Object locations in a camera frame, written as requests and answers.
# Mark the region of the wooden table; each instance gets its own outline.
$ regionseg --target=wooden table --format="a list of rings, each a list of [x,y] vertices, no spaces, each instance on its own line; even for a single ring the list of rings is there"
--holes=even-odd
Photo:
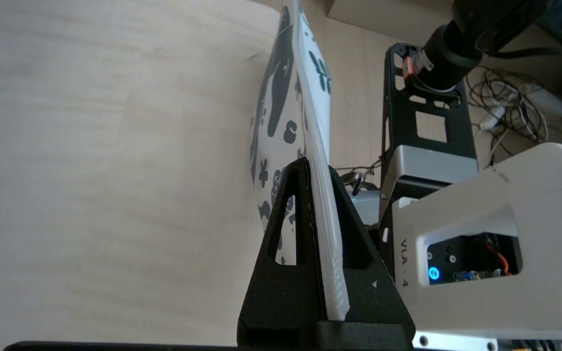
[[[245,0],[0,0],[0,350],[235,344],[277,18]]]

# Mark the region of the blue led button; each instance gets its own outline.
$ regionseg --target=blue led button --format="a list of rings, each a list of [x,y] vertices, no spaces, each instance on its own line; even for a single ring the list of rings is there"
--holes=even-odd
[[[428,269],[428,277],[430,277],[431,280],[439,279],[439,269],[437,269],[435,267],[430,267]]]

